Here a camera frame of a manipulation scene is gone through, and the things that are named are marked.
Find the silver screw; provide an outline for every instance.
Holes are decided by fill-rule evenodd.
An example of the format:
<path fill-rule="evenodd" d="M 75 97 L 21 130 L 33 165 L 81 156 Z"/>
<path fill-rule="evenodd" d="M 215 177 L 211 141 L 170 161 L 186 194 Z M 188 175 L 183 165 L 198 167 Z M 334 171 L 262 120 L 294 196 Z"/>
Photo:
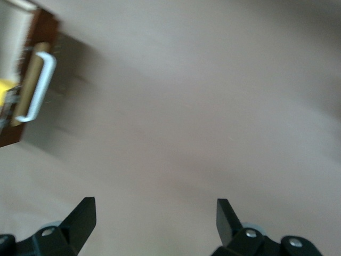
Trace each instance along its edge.
<path fill-rule="evenodd" d="M 296 239 L 296 238 L 290 238 L 289 239 L 289 243 L 294 246 L 294 247 L 298 247 L 301 248 L 303 246 L 303 244 L 300 242 L 300 240 Z"/>
<path fill-rule="evenodd" d="M 6 240 L 8 239 L 9 237 L 8 236 L 3 236 L 0 238 L 0 244 L 3 244 L 6 242 Z"/>
<path fill-rule="evenodd" d="M 54 232 L 54 228 L 45 229 L 45 230 L 42 232 L 42 236 L 48 236 L 48 235 L 52 234 L 53 232 Z"/>
<path fill-rule="evenodd" d="M 254 232 L 252 229 L 246 230 L 246 235 L 247 235 L 248 237 L 251 237 L 251 238 L 257 237 L 256 232 Z"/>

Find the white handle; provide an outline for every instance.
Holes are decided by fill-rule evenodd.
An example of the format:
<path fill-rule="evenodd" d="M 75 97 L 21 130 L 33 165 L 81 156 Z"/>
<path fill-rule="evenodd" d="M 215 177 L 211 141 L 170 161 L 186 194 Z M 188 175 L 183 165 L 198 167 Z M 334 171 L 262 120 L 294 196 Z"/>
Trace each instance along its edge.
<path fill-rule="evenodd" d="M 51 54 L 37 52 L 36 55 L 43 59 L 44 65 L 31 100 L 31 105 L 28 108 L 27 116 L 17 116 L 15 118 L 21 123 L 30 122 L 37 118 L 56 65 L 56 59 Z"/>

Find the yellow object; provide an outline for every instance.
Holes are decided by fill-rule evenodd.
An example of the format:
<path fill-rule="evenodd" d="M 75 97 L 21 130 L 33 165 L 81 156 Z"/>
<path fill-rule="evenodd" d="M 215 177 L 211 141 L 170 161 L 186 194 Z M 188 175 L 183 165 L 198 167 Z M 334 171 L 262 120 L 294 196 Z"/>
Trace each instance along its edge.
<path fill-rule="evenodd" d="M 5 103 L 6 92 L 14 87 L 16 87 L 16 83 L 11 80 L 0 79 L 0 106 L 3 106 Z"/>

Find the cabinet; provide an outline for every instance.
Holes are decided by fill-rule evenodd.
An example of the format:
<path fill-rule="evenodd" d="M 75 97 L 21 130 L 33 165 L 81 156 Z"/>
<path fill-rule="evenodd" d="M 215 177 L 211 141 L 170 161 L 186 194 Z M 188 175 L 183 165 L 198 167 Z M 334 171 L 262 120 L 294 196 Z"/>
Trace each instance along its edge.
<path fill-rule="evenodd" d="M 37 98 L 39 83 L 44 75 L 48 83 L 55 65 L 49 53 L 58 25 L 52 13 L 33 2 L 0 0 L 0 147 L 20 141 L 26 123 L 37 115 L 46 91 Z"/>

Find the screw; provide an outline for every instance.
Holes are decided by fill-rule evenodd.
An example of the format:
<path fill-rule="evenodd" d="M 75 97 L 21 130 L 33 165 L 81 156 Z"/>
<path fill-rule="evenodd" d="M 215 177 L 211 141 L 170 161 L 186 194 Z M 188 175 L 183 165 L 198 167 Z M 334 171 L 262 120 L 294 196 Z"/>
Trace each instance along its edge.
<path fill-rule="evenodd" d="M 303 246 L 303 244 L 300 242 L 300 240 L 296 239 L 296 238 L 290 238 L 289 239 L 289 243 L 294 246 L 294 247 L 298 247 L 301 248 Z"/>
<path fill-rule="evenodd" d="M 251 238 L 257 237 L 256 232 L 254 232 L 252 229 L 246 230 L 246 235 L 247 235 L 248 237 L 251 237 Z"/>
<path fill-rule="evenodd" d="M 54 232 L 54 228 L 45 229 L 45 230 L 42 232 L 42 236 L 48 236 L 48 235 L 52 234 L 53 232 Z"/>
<path fill-rule="evenodd" d="M 3 244 L 6 242 L 6 240 L 8 239 L 9 237 L 8 236 L 3 236 L 0 238 L 0 244 Z"/>

